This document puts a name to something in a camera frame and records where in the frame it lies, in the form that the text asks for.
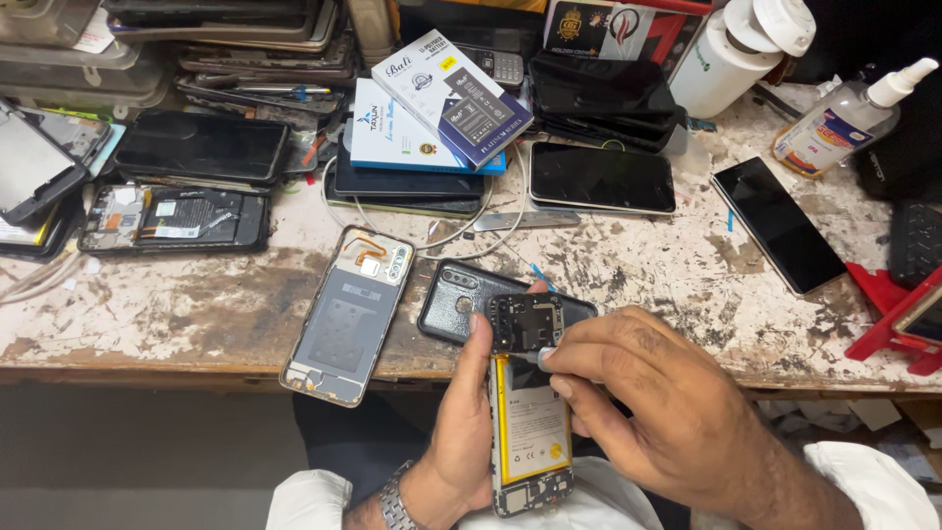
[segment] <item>wristwatch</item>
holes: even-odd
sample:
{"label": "wristwatch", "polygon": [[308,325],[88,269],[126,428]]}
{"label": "wristwatch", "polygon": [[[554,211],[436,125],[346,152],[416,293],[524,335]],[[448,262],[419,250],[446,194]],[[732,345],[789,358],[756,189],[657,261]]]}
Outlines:
{"label": "wristwatch", "polygon": [[399,469],[393,473],[393,476],[380,490],[380,513],[388,530],[419,530],[412,518],[409,517],[405,506],[402,505],[402,497],[399,496],[399,478],[414,463],[414,460],[406,460],[406,463],[399,466]]}

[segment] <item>red phone stand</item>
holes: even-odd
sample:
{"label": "red phone stand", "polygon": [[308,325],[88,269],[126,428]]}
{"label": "red phone stand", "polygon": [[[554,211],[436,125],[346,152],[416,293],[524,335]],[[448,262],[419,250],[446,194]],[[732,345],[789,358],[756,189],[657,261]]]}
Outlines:
{"label": "red phone stand", "polygon": [[893,331],[893,323],[929,290],[942,282],[942,267],[939,267],[912,292],[894,284],[887,271],[870,274],[856,263],[847,263],[847,270],[864,290],[867,297],[880,309],[884,317],[851,345],[844,355],[854,360],[865,360],[877,350],[888,348],[911,357],[907,372],[914,375],[930,375],[942,368],[939,347],[930,342],[900,335]]}

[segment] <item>wooden table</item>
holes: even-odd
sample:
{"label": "wooden table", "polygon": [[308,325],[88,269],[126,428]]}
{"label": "wooden table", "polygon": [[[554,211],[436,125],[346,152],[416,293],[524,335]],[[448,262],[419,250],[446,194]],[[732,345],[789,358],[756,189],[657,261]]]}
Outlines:
{"label": "wooden table", "polygon": [[[812,91],[776,89],[797,108]],[[884,268],[889,207],[870,201],[849,168],[820,181],[791,174],[769,146],[787,121],[749,94],[715,119],[718,133],[695,138],[719,171],[760,155],[845,260]],[[528,143],[521,152],[528,154]],[[497,179],[489,211],[520,206],[520,154]],[[906,372],[896,354],[867,362],[844,350],[872,319],[849,278],[796,298],[745,230],[727,227],[727,208],[707,174],[679,175],[690,200],[672,217],[584,215],[575,228],[519,230],[506,245],[477,260],[484,268],[527,281],[536,263],[560,290],[595,303],[601,313],[637,304],[703,345],[745,387],[810,391],[942,392],[942,375]],[[275,377],[335,244],[339,227],[320,202],[318,185],[274,197],[276,232],[263,254],[103,258],[77,286],[0,306],[0,381],[121,384],[160,388],[259,389]],[[356,210],[339,215],[359,223]],[[377,226],[417,242],[438,240],[456,221],[372,213]],[[436,249],[465,254],[498,233],[458,238]],[[0,290],[36,266],[0,259]],[[448,378],[458,350],[421,335],[415,320],[435,263],[419,259],[375,376],[384,380]]]}

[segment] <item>spray bottle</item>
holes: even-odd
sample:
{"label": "spray bottle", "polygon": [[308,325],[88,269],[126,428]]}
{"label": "spray bottle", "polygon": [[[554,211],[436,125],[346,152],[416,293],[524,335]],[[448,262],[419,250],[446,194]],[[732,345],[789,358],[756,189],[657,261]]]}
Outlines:
{"label": "spray bottle", "polygon": [[796,124],[782,129],[772,142],[775,158],[808,178],[815,178],[844,157],[881,138],[900,120],[899,101],[939,63],[922,58],[891,72],[871,86],[841,83]]}

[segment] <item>taxun battery box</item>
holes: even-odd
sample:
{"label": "taxun battery box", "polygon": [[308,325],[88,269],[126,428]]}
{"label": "taxun battery box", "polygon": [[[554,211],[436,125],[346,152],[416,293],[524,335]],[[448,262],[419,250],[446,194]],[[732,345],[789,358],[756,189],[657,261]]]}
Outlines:
{"label": "taxun battery box", "polygon": [[372,77],[475,171],[533,123],[531,113],[437,30],[374,66]]}

